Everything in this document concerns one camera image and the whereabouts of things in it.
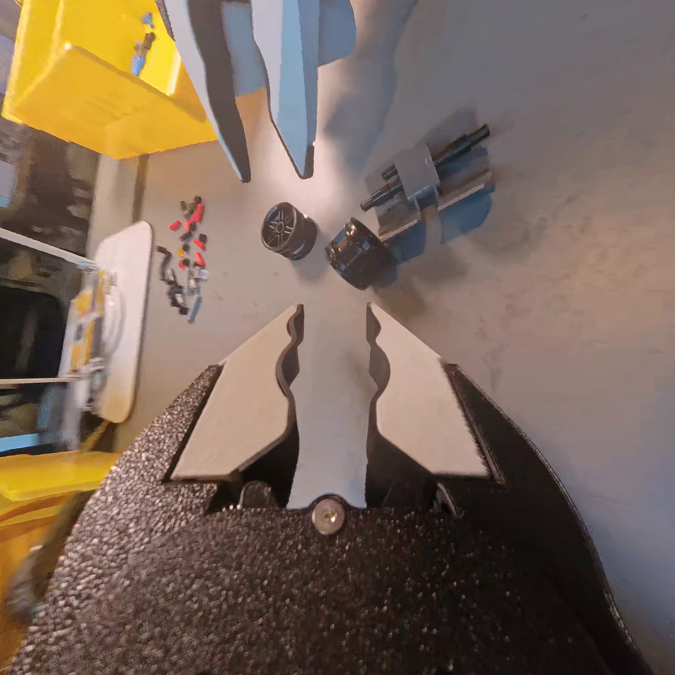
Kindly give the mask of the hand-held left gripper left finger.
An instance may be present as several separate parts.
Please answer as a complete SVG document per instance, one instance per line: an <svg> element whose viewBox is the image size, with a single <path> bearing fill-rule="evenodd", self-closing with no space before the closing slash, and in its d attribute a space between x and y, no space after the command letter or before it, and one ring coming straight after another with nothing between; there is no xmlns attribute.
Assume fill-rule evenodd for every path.
<svg viewBox="0 0 675 675"><path fill-rule="evenodd" d="M290 386L303 336L304 307L295 303L223 359L170 463L170 481L219 483L223 505L236 505L257 481L275 505L288 505L299 455Z"/></svg>

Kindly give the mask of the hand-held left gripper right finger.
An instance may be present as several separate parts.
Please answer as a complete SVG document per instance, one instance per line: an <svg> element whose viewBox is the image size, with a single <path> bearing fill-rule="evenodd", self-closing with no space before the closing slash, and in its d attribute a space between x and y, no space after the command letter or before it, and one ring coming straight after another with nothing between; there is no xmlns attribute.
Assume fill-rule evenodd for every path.
<svg viewBox="0 0 675 675"><path fill-rule="evenodd" d="M368 413L367 506L429 508L440 479L492 480L447 362L372 302L366 334L376 387Z"/></svg>

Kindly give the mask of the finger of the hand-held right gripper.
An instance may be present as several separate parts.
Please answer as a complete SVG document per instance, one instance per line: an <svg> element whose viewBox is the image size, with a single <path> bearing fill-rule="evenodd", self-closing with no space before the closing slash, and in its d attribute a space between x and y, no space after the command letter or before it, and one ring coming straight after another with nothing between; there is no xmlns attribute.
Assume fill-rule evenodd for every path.
<svg viewBox="0 0 675 675"><path fill-rule="evenodd" d="M252 35L265 69L269 114L301 179L314 172L318 69L350 55L350 1L252 1Z"/></svg>
<svg viewBox="0 0 675 675"><path fill-rule="evenodd" d="M238 98L264 85L249 1L162 1L161 13L207 120L239 180L251 180Z"/></svg>

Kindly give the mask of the black spoked toy wheel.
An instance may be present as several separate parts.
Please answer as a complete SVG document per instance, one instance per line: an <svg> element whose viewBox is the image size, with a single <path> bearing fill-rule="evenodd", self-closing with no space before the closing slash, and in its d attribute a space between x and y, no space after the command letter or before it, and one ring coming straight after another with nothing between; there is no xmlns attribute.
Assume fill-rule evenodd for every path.
<svg viewBox="0 0 675 675"><path fill-rule="evenodd" d="M328 242L325 256L338 276L359 291L383 288L396 278L391 250L354 217Z"/></svg>
<svg viewBox="0 0 675 675"><path fill-rule="evenodd" d="M263 246L290 261L305 258L316 242L318 229L309 216L289 202L274 205L261 228Z"/></svg>

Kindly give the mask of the silver panel toy piece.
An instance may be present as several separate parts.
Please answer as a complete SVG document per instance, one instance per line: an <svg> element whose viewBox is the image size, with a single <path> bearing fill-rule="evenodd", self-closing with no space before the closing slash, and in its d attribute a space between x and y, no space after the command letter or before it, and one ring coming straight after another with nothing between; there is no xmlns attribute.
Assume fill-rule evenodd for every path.
<svg viewBox="0 0 675 675"><path fill-rule="evenodd" d="M391 247L418 227L426 228L428 242L442 243L452 211L491 196L496 179L488 160L475 157L480 143L460 141L449 159L434 158L423 143L398 154L390 176L360 205L363 212L374 211L383 245Z"/></svg>

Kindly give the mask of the pile of blue tan parts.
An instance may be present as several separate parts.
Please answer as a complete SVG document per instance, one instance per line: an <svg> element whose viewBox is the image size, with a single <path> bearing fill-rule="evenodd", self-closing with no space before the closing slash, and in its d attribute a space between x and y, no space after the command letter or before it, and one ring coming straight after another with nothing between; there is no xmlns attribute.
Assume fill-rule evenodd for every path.
<svg viewBox="0 0 675 675"><path fill-rule="evenodd" d="M144 26L144 36L141 41L136 42L130 66L131 74L137 78L144 70L148 53L156 39L154 13L145 13L141 18L141 24Z"/></svg>

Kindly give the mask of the wide yellow plastic bin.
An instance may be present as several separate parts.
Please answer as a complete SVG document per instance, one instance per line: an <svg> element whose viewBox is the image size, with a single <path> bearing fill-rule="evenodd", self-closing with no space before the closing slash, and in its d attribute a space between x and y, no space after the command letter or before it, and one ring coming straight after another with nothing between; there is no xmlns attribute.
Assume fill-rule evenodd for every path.
<svg viewBox="0 0 675 675"><path fill-rule="evenodd" d="M137 78L148 12L156 39ZM2 114L114 159L217 139L154 1L22 1Z"/></svg>

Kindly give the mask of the pile of small building parts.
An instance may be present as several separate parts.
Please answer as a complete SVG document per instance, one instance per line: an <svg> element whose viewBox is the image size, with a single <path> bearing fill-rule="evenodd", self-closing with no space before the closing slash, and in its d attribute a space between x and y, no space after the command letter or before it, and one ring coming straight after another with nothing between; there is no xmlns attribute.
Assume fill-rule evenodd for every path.
<svg viewBox="0 0 675 675"><path fill-rule="evenodd" d="M172 252L156 246L159 254L159 280L171 308L193 325L203 307L202 288L209 280L205 253L208 236L203 229L205 203L201 196L180 202L181 218L169 226L178 236L178 246Z"/></svg>

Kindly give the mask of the yellow black sticker sheet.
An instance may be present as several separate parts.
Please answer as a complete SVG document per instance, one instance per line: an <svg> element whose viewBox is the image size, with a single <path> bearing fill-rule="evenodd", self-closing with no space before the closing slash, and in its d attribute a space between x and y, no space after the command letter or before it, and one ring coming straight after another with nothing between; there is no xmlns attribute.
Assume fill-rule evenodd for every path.
<svg viewBox="0 0 675 675"><path fill-rule="evenodd" d="M117 339L114 276L95 263L78 270L81 288L68 307L58 376L75 384L81 409L98 414Z"/></svg>

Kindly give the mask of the deep yellow plastic bin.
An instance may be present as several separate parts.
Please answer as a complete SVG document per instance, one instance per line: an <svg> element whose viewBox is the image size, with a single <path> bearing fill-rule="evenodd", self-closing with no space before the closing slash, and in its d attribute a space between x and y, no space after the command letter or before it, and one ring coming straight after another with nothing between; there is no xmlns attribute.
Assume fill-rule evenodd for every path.
<svg viewBox="0 0 675 675"><path fill-rule="evenodd" d="M65 542L120 453L66 451L1 458L1 612L29 624Z"/></svg>

